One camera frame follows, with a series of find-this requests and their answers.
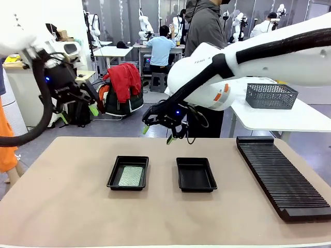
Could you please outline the person in orange clothing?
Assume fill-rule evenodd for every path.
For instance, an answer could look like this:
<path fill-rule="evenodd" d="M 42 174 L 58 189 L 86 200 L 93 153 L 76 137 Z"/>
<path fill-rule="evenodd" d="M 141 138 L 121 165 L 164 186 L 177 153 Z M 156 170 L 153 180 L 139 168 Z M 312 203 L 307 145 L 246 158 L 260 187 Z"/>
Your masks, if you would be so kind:
<path fill-rule="evenodd" d="M 0 136 L 13 136 L 13 130 L 5 116 L 1 96 L 6 93 L 4 84 L 3 67 L 0 63 Z M 13 186 L 24 174 L 18 163 L 15 151 L 17 147 L 0 147 L 0 172 L 8 175 L 10 186 Z"/>

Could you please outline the grey plastic stool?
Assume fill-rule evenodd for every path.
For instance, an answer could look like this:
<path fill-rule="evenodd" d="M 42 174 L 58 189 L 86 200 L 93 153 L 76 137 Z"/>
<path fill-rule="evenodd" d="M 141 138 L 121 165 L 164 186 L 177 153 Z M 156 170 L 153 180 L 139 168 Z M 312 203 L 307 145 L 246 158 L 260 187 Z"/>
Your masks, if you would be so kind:
<path fill-rule="evenodd" d="M 167 88 L 167 74 L 165 73 L 152 73 L 150 91 L 164 93 Z"/>

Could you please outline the dark green bag pile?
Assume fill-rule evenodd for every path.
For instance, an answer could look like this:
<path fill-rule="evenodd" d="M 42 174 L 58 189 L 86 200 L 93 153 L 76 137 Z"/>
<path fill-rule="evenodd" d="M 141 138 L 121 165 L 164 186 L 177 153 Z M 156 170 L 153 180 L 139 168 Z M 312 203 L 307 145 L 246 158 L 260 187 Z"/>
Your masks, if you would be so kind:
<path fill-rule="evenodd" d="M 126 117 L 137 110 L 139 110 L 143 104 L 143 88 L 141 93 L 134 96 L 131 93 L 130 99 L 126 103 L 120 103 L 117 99 L 117 95 L 110 83 L 103 84 L 97 91 L 100 102 L 98 102 L 99 112 L 102 114 L 108 114 L 115 117 Z"/>

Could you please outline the small wooden-top desk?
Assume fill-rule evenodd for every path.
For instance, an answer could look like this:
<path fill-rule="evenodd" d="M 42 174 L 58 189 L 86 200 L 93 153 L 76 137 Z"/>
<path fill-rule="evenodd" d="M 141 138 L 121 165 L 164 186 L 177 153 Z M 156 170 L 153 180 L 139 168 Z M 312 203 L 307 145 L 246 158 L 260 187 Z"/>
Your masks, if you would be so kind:
<path fill-rule="evenodd" d="M 93 78 L 95 75 L 95 71 L 90 70 L 77 70 L 77 77 L 75 79 L 76 82 L 85 82 L 89 80 L 90 78 Z"/>

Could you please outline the white desk with cap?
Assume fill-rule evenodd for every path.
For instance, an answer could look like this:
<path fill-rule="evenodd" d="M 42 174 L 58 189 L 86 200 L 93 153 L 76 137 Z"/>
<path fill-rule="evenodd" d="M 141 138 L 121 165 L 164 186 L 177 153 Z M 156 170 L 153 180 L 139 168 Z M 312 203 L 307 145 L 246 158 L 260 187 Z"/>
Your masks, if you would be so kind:
<path fill-rule="evenodd" d="M 132 46 L 126 49 L 117 48 L 116 46 L 103 46 L 93 51 L 93 55 L 98 61 L 99 73 L 102 75 L 106 74 L 107 69 L 111 67 L 111 62 L 115 60 L 118 64 L 125 62 L 126 56 L 132 49 Z"/>

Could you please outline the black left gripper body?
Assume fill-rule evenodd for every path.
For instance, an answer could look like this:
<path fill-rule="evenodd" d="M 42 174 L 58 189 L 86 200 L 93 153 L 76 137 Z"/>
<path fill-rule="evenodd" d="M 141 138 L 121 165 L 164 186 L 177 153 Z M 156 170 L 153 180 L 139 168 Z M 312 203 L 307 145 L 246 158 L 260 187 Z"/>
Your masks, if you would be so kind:
<path fill-rule="evenodd" d="M 44 77 L 52 98 L 58 102 L 68 103 L 79 100 L 81 91 L 70 65 L 61 63 L 52 68 L 45 68 Z"/>

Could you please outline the white cabinet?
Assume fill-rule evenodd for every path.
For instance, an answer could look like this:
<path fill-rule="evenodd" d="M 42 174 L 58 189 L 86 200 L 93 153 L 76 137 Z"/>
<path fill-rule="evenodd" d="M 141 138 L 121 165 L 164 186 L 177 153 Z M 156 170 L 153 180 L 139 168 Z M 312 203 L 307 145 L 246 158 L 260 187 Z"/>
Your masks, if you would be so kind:
<path fill-rule="evenodd" d="M 3 65 L 3 67 L 25 125 L 29 128 L 35 127 L 43 115 L 43 105 L 39 99 L 40 90 L 32 69 L 24 69 L 18 64 Z"/>

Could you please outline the red jacket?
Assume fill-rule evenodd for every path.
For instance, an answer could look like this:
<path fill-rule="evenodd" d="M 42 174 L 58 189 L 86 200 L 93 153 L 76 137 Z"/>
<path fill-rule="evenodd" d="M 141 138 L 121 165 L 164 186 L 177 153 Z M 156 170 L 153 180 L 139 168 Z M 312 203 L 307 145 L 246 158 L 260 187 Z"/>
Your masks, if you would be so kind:
<path fill-rule="evenodd" d="M 131 93 L 137 96 L 141 93 L 141 78 L 134 64 L 123 63 L 107 70 L 103 80 L 110 79 L 112 87 L 120 103 L 126 103 Z"/>

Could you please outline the person in blue shirt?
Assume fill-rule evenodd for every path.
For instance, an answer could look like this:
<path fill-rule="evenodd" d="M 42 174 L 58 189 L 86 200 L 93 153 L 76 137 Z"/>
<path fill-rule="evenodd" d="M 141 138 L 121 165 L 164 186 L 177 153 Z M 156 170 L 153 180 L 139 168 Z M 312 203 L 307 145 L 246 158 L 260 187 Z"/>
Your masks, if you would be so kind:
<path fill-rule="evenodd" d="M 173 24 L 170 24 L 170 27 L 166 25 L 161 26 L 159 37 L 149 40 L 146 46 L 152 48 L 150 59 L 151 72 L 168 74 L 170 70 L 170 50 L 176 47 Z"/>

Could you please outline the grey metal workbench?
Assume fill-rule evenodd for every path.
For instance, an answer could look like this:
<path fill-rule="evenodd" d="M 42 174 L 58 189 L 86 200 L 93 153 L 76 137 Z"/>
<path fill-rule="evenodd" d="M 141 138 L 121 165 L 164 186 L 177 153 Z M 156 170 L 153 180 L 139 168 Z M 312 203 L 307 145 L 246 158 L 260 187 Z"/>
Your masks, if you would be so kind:
<path fill-rule="evenodd" d="M 135 43 L 133 45 L 133 48 L 138 49 L 138 70 L 139 70 L 140 76 L 142 78 L 144 78 L 144 77 L 151 78 L 152 77 L 151 71 L 149 69 L 144 69 L 144 65 L 145 65 L 144 61 L 146 58 L 151 58 L 152 49 L 147 48 L 146 45 L 139 44 L 139 43 Z M 170 50 L 170 54 L 173 54 L 175 56 L 172 64 L 174 64 L 178 60 L 182 59 L 184 48 L 185 48 L 185 45 L 181 44 L 178 47 L 172 48 Z"/>

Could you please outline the black backpack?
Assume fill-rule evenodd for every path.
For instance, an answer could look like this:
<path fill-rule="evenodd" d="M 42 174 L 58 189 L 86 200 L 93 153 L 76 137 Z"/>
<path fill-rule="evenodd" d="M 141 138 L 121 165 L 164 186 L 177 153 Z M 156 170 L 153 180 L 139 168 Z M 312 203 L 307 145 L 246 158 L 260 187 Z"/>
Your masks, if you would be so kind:
<path fill-rule="evenodd" d="M 84 128 L 91 122 L 90 109 L 87 104 L 82 102 L 72 102 L 67 104 L 67 109 L 70 125 Z"/>

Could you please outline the black ESD tray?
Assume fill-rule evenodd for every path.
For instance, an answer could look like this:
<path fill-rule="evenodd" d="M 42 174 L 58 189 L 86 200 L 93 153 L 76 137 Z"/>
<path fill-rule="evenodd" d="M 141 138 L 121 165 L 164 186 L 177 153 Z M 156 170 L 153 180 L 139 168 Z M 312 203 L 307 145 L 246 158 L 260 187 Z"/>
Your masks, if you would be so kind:
<path fill-rule="evenodd" d="M 149 157 L 117 156 L 107 187 L 113 191 L 141 191 L 146 186 Z"/>
<path fill-rule="evenodd" d="M 182 192 L 210 193 L 217 189 L 208 158 L 176 158 Z"/>

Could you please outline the white cylindrical air purifier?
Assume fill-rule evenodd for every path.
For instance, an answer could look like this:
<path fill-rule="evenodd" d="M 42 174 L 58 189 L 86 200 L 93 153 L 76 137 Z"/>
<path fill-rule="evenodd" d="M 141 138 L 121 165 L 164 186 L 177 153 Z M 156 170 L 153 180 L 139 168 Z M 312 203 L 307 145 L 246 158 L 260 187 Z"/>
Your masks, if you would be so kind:
<path fill-rule="evenodd" d="M 15 136 L 27 133 L 27 128 L 11 88 L 7 73 L 3 70 L 6 93 L 1 96 L 3 110 Z"/>

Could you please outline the person in grey jacket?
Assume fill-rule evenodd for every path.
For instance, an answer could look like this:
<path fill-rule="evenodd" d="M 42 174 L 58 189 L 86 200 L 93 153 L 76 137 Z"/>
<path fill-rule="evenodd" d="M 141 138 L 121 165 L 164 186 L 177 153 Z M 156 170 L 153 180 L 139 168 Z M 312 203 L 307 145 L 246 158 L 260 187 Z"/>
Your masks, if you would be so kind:
<path fill-rule="evenodd" d="M 220 23 L 220 6 L 230 0 L 189 0 L 186 4 L 185 19 L 190 24 L 185 44 L 185 57 L 191 56 L 203 42 L 219 48 L 227 46 L 224 28 Z M 201 106 L 196 110 L 206 117 L 209 127 L 202 127 L 192 113 L 187 114 L 188 136 L 195 138 L 219 138 L 223 111 L 214 111 Z"/>

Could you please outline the person in white coat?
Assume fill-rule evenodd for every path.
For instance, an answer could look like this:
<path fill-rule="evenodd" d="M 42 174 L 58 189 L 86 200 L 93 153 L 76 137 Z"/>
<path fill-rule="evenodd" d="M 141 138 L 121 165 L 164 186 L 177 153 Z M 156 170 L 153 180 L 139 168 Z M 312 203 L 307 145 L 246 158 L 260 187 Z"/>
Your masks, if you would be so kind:
<path fill-rule="evenodd" d="M 253 28 L 253 30 L 250 33 L 250 38 L 256 37 L 260 34 L 271 32 L 273 26 L 271 19 L 276 19 L 276 18 L 277 18 L 277 14 L 275 12 L 270 12 L 262 23 L 257 24 Z"/>

